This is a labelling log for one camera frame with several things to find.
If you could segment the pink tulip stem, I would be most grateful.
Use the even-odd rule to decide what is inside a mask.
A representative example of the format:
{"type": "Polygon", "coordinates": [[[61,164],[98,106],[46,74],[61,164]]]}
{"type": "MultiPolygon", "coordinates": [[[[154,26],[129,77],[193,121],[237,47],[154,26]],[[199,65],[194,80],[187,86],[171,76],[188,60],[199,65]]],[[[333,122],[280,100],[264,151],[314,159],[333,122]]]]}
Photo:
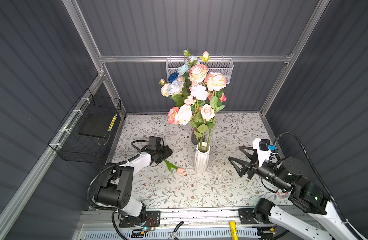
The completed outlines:
{"type": "Polygon", "coordinates": [[[172,164],[171,162],[169,162],[168,160],[165,160],[165,164],[169,170],[169,172],[171,173],[173,170],[175,170],[176,173],[178,174],[183,174],[185,173],[185,169],[183,168],[179,168],[176,165],[172,164]]]}

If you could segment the white ribbed ceramic vase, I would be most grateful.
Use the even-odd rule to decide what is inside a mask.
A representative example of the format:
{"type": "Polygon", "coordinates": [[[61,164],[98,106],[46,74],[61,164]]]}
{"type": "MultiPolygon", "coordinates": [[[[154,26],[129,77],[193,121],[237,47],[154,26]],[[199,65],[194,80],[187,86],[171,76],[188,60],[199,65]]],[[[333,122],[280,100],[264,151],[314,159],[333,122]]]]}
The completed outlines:
{"type": "Polygon", "coordinates": [[[196,148],[194,157],[194,171],[198,174],[204,174],[207,170],[210,158],[210,150],[207,150],[207,143],[202,143],[203,151],[200,151],[198,147],[196,148]]]}

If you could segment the coral red rose stem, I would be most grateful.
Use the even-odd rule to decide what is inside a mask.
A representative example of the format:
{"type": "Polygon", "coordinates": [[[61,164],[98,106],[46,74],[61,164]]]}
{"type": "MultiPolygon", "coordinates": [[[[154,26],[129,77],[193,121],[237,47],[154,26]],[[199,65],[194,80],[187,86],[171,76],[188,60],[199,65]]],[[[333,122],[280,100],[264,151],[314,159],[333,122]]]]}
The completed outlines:
{"type": "Polygon", "coordinates": [[[176,115],[179,112],[179,107],[173,107],[172,109],[170,109],[169,111],[169,123],[172,125],[178,125],[179,121],[176,121],[176,115]]]}

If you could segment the cream white rose stem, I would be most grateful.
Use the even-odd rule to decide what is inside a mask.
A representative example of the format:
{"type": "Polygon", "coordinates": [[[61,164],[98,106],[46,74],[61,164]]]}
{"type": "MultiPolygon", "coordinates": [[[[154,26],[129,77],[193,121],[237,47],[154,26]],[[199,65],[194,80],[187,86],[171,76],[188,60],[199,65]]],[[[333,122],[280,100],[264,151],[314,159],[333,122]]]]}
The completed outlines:
{"type": "Polygon", "coordinates": [[[187,125],[192,118],[192,110],[191,105],[183,105],[179,108],[178,113],[175,115],[175,121],[179,123],[179,125],[187,125]]]}

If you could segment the white peony flower stem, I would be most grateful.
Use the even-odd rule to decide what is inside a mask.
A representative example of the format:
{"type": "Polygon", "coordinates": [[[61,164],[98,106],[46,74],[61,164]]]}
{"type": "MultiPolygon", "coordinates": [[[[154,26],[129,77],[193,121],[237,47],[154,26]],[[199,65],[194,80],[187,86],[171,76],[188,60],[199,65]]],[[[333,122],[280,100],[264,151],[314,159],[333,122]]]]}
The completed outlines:
{"type": "Polygon", "coordinates": [[[170,93],[169,93],[169,87],[170,87],[170,83],[166,82],[164,79],[160,79],[159,84],[162,85],[161,87],[161,95],[164,97],[169,97],[170,93]]]}

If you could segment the pale blue white rose stem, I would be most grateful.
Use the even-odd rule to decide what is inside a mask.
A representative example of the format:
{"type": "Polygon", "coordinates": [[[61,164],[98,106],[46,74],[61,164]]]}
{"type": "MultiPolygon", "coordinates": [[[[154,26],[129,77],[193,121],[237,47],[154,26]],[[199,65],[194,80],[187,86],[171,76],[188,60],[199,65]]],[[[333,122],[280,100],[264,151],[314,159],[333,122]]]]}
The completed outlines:
{"type": "Polygon", "coordinates": [[[183,88],[184,88],[185,82],[180,82],[178,80],[175,80],[171,83],[171,85],[168,87],[168,94],[170,97],[174,95],[182,95],[183,88]]]}

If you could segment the deep pink rose stem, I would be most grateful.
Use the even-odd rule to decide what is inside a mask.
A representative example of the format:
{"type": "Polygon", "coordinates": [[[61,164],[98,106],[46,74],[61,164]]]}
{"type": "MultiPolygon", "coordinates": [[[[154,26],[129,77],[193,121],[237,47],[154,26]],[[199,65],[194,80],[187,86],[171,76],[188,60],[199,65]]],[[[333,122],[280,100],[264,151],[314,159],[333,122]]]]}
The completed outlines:
{"type": "Polygon", "coordinates": [[[217,103],[216,103],[216,112],[219,112],[221,110],[223,110],[225,108],[225,105],[223,104],[225,101],[227,100],[225,94],[223,93],[221,95],[221,97],[218,99],[217,103]]]}

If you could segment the pink carnation flower stem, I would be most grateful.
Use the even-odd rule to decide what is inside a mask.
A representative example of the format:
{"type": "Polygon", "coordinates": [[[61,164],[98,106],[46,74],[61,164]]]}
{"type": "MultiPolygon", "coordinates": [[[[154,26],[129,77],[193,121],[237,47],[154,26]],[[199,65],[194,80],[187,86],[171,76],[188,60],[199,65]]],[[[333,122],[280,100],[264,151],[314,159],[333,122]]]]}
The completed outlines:
{"type": "Polygon", "coordinates": [[[193,105],[195,99],[199,101],[206,101],[209,96],[207,88],[200,84],[191,86],[189,90],[190,96],[184,100],[185,105],[193,105]]]}

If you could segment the white green peony stem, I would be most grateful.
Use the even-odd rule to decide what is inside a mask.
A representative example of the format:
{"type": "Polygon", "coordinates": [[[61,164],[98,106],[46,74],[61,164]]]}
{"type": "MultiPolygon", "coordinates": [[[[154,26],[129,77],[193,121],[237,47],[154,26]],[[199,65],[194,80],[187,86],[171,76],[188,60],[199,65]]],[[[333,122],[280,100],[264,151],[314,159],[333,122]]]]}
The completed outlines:
{"type": "Polygon", "coordinates": [[[184,64],[178,68],[178,75],[183,76],[186,73],[189,73],[190,69],[195,65],[199,64],[199,59],[196,56],[193,56],[188,49],[183,50],[184,54],[184,64]]]}

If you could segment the peach pink peony stem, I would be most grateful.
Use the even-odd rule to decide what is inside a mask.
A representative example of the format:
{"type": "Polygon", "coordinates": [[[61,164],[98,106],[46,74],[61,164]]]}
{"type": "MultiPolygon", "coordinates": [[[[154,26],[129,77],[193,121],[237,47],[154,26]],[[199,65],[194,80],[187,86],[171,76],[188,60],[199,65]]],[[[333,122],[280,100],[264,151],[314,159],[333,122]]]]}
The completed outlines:
{"type": "Polygon", "coordinates": [[[203,85],[207,88],[209,96],[212,94],[222,95],[224,88],[226,88],[226,78],[221,73],[209,72],[207,62],[210,61],[210,54],[208,51],[199,56],[203,63],[195,65],[189,71],[190,87],[195,85],[203,85]]]}

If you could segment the pale pink rose stem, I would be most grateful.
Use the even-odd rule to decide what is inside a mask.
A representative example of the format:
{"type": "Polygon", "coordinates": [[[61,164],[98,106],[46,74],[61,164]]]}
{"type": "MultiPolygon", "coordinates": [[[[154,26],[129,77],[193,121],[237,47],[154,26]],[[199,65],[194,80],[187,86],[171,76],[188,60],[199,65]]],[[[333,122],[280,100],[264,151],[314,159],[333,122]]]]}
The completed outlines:
{"type": "Polygon", "coordinates": [[[210,104],[205,104],[200,107],[199,112],[196,114],[194,120],[197,127],[196,135],[202,140],[199,140],[198,149],[203,151],[202,143],[207,143],[207,150],[210,150],[212,135],[215,127],[215,109],[210,104]]]}

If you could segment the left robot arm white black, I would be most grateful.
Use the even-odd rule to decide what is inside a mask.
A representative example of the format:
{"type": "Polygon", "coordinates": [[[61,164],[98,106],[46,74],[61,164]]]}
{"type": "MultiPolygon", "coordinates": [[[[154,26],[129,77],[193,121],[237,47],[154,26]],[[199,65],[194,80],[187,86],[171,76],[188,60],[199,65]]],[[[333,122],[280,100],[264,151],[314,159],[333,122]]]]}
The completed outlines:
{"type": "Polygon", "coordinates": [[[128,223],[141,226],[147,219],[146,205],[132,197],[134,176],[141,170],[166,160],[173,151],[163,138],[150,136],[131,146],[137,154],[119,163],[108,163],[91,181],[87,190],[89,205],[96,210],[113,211],[128,223]]]}

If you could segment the floral patterned table mat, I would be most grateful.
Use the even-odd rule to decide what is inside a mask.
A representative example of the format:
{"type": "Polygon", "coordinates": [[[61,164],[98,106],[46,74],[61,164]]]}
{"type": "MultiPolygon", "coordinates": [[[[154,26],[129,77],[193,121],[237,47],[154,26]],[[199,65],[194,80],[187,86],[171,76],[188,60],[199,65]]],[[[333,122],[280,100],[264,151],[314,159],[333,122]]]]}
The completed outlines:
{"type": "Polygon", "coordinates": [[[190,126],[171,125],[163,114],[129,115],[115,145],[114,163],[136,154],[134,142],[141,147],[150,136],[164,139],[173,150],[169,162],[184,169],[170,172],[165,163],[145,168],[133,180],[132,196],[150,209],[254,206],[260,198],[277,205],[288,205],[286,198],[274,193],[274,187],[259,177],[240,177],[228,158],[245,159],[239,146],[250,146],[268,133],[259,113],[223,113],[214,129],[207,170],[194,170],[195,145],[190,126]]]}

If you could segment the yellow marker in black basket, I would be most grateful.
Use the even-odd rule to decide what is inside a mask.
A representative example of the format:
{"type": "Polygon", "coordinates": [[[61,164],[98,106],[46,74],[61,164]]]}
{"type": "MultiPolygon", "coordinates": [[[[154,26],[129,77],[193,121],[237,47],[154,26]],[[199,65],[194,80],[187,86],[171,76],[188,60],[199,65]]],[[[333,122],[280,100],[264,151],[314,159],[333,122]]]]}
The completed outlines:
{"type": "Polygon", "coordinates": [[[115,114],[115,115],[113,116],[113,118],[112,118],[112,120],[111,120],[111,122],[110,122],[110,125],[109,125],[109,127],[108,127],[108,132],[110,132],[110,131],[113,129],[113,126],[114,126],[114,124],[115,124],[115,122],[116,122],[116,120],[117,120],[117,116],[118,116],[118,114],[115,114]]]}

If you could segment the yellow tool at front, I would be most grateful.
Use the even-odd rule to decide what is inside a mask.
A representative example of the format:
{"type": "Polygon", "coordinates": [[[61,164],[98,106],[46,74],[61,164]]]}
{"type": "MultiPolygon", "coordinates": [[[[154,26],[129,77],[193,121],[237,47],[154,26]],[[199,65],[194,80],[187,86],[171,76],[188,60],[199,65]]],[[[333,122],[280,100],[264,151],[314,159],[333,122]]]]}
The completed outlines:
{"type": "Polygon", "coordinates": [[[231,231],[232,239],[233,240],[238,240],[236,222],[235,221],[230,221],[229,225],[230,225],[230,231],[231,231]]]}

